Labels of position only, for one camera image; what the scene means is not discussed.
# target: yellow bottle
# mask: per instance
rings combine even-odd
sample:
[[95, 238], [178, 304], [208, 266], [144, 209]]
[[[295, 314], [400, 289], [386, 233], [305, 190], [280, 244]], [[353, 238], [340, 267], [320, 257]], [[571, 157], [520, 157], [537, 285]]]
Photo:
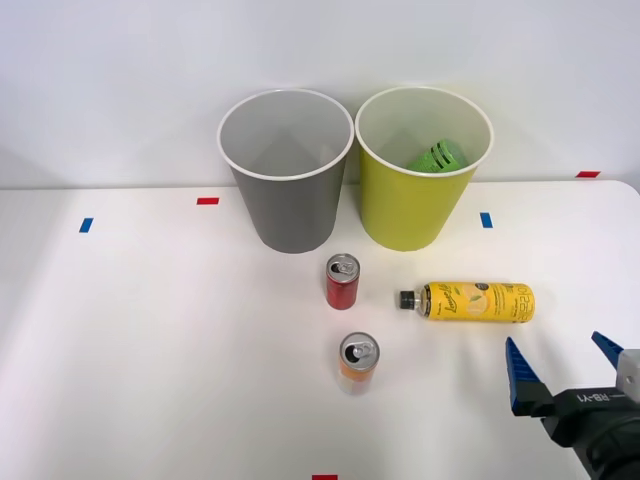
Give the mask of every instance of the yellow bottle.
[[432, 320], [524, 323], [536, 301], [522, 283], [432, 282], [418, 292], [400, 292], [400, 308]]

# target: black bottle cap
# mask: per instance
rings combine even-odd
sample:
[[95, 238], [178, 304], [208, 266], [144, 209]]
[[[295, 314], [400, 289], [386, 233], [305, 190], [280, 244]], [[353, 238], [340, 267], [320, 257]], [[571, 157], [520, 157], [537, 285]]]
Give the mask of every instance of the black bottle cap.
[[416, 307], [416, 294], [412, 290], [400, 292], [400, 308], [403, 310], [413, 310]]

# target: white wall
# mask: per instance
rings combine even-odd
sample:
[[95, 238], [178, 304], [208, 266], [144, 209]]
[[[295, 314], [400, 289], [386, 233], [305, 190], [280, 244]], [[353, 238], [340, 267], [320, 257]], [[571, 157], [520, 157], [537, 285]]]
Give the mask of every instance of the white wall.
[[0, 187], [231, 184], [215, 129], [241, 98], [301, 86], [355, 114], [405, 83], [489, 114], [477, 179], [602, 170], [640, 186], [637, 1], [0, 5]]

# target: yellow bin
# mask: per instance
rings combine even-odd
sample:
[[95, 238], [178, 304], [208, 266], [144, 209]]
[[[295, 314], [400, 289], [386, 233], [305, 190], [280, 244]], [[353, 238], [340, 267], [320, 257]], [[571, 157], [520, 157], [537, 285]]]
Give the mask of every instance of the yellow bin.
[[[380, 245], [409, 251], [435, 240], [493, 146], [487, 115], [470, 100], [432, 87], [374, 95], [356, 116], [362, 147], [362, 223]], [[468, 165], [449, 173], [404, 167], [441, 139], [458, 144]]]

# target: red can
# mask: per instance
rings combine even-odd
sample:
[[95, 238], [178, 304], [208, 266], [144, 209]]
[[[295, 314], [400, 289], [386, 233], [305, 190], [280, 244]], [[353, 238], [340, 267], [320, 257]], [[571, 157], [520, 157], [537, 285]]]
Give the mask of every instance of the red can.
[[337, 310], [356, 303], [360, 263], [353, 255], [339, 253], [327, 262], [327, 301]]

